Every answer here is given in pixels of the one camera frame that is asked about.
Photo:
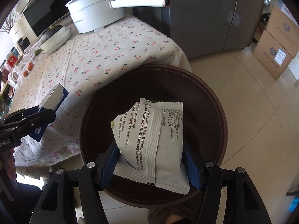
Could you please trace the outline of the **cardboard box upper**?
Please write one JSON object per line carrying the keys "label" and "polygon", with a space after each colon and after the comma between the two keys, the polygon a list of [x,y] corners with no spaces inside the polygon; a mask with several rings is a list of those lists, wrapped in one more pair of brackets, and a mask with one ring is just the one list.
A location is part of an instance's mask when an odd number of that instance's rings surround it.
{"label": "cardboard box upper", "polygon": [[287,50],[292,58],[298,54],[298,24],[286,5],[273,5],[266,31]]}

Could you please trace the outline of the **cardboard box lower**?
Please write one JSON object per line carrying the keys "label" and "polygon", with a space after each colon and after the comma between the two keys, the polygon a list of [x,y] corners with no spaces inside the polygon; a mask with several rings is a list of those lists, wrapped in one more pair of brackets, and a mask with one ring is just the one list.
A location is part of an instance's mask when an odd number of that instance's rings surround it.
{"label": "cardboard box lower", "polygon": [[263,31],[253,55],[275,80],[281,76],[292,60],[287,50],[266,30]]}

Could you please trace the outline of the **red label jar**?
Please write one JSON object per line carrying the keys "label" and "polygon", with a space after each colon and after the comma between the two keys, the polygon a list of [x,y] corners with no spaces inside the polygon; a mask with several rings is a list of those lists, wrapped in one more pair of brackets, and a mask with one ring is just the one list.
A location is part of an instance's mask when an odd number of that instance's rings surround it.
{"label": "red label jar", "polygon": [[7,57],[7,64],[8,64],[11,68],[14,67],[14,65],[16,64],[17,61],[18,61],[18,57],[17,57],[17,56],[15,56],[14,54],[10,54],[10,55],[8,55],[8,57]]}

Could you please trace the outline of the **grey refrigerator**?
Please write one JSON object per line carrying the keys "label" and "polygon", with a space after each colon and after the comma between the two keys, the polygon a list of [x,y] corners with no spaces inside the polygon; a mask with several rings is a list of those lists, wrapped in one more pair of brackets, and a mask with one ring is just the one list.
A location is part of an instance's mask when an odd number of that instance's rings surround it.
{"label": "grey refrigerator", "polygon": [[173,39],[188,58],[250,46],[264,0],[171,0],[133,15]]}

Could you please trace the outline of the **white snack packet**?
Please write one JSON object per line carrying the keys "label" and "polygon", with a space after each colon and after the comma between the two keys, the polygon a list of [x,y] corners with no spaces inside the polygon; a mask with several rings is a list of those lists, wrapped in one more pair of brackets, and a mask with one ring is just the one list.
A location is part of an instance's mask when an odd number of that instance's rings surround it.
{"label": "white snack packet", "polygon": [[114,175],[186,195],[189,180],[182,163],[183,103],[145,98],[112,122],[120,150]]}

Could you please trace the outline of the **orange tangerine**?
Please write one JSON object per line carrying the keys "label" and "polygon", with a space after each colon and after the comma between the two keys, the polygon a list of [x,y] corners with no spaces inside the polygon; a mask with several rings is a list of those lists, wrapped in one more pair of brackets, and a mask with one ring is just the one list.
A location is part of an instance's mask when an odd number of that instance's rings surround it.
{"label": "orange tangerine", "polygon": [[23,76],[27,77],[27,75],[28,75],[28,71],[26,70],[26,71],[23,72]]}
{"label": "orange tangerine", "polygon": [[30,62],[28,64],[28,71],[31,71],[33,69],[33,66],[34,66],[33,62]]}

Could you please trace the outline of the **dark green pumpkin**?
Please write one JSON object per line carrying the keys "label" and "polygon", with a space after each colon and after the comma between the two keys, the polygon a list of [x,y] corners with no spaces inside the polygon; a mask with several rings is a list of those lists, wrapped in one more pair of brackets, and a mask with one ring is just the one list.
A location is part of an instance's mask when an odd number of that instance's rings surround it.
{"label": "dark green pumpkin", "polygon": [[62,29],[62,25],[56,25],[51,27],[47,32],[46,32],[46,40],[51,38],[55,33],[57,33],[60,29]]}

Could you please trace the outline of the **cardboard box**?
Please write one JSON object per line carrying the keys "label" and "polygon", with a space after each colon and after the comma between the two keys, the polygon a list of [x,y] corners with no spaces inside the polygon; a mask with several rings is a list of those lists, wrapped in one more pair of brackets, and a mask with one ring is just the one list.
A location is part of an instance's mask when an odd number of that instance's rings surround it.
{"label": "cardboard box", "polygon": [[273,5],[266,31],[287,50],[292,58],[298,54],[298,24],[286,5]]}
{"label": "cardboard box", "polygon": [[287,50],[266,30],[263,31],[253,55],[275,80],[281,76],[292,60]]}

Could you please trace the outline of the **white electric cooking pot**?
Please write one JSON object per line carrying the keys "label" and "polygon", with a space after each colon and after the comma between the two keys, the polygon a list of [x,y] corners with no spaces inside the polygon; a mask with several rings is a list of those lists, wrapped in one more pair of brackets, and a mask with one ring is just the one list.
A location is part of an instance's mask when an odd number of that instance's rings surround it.
{"label": "white electric cooking pot", "polygon": [[65,6],[79,33],[99,31],[124,17],[124,8],[164,8],[171,0],[71,0]]}

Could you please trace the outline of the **small blue snack box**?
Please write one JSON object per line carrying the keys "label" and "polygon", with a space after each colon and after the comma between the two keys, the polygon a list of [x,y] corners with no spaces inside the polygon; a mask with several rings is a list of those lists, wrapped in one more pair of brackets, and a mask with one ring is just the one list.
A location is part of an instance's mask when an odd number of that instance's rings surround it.
{"label": "small blue snack box", "polygon": [[56,112],[62,102],[66,99],[69,92],[64,88],[62,84],[55,85],[48,94],[44,97],[42,102],[38,106],[38,113],[51,109],[54,113],[51,116],[47,116],[42,120],[39,127],[35,127],[32,133],[29,134],[34,140],[39,142],[45,133],[46,128],[50,123],[53,123],[56,118]]}

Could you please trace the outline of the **cherry print tablecloth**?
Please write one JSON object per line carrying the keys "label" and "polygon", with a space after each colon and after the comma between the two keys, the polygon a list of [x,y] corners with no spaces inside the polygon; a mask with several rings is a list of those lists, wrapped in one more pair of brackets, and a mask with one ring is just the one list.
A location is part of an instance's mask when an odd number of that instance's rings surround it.
{"label": "cherry print tablecloth", "polygon": [[17,84],[11,111],[39,105],[57,84],[68,96],[40,141],[21,140],[14,153],[17,166],[47,167],[79,154],[80,123],[90,98],[127,71],[148,63],[191,69],[171,38],[132,15],[98,32],[79,33],[71,17],[61,24],[70,30],[70,39],[54,53],[37,56]]}

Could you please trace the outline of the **stacked white plates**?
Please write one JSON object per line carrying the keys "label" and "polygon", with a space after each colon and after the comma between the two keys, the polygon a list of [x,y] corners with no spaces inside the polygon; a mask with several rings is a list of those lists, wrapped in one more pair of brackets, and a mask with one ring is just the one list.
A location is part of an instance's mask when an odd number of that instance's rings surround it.
{"label": "stacked white plates", "polygon": [[68,29],[60,38],[58,38],[56,41],[52,43],[48,48],[45,50],[42,50],[43,54],[50,55],[56,50],[58,50],[61,46],[63,46],[71,36],[71,30]]}

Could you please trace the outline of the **dried branches vase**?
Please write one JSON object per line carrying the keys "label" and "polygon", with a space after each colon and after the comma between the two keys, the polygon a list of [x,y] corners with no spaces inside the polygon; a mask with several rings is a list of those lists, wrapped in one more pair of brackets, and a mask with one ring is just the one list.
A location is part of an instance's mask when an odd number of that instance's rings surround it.
{"label": "dried branches vase", "polygon": [[6,18],[4,24],[2,25],[1,32],[9,33],[15,23],[16,23],[16,13],[12,11],[10,15]]}

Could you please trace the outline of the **dark brown trash bin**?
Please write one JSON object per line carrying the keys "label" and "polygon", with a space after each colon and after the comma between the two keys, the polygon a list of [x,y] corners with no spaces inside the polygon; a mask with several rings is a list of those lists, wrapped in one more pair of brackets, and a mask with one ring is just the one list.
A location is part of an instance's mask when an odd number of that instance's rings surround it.
{"label": "dark brown trash bin", "polygon": [[212,171],[227,139],[223,107],[202,79],[142,66],[92,96],[80,129],[80,182],[135,207],[177,204],[221,188]]}

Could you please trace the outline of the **black microwave oven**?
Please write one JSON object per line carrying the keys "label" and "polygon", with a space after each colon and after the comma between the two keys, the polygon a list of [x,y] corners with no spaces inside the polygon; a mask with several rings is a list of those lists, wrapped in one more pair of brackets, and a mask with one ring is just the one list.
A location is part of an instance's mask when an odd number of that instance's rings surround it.
{"label": "black microwave oven", "polygon": [[69,14],[65,6],[71,0],[34,0],[23,12],[36,36],[44,33],[52,24]]}

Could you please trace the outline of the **white air fryer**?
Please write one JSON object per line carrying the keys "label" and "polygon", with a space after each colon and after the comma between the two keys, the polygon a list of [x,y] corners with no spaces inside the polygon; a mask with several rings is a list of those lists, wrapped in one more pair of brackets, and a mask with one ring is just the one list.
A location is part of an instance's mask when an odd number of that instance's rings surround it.
{"label": "white air fryer", "polygon": [[13,25],[9,34],[20,55],[39,40],[24,15]]}

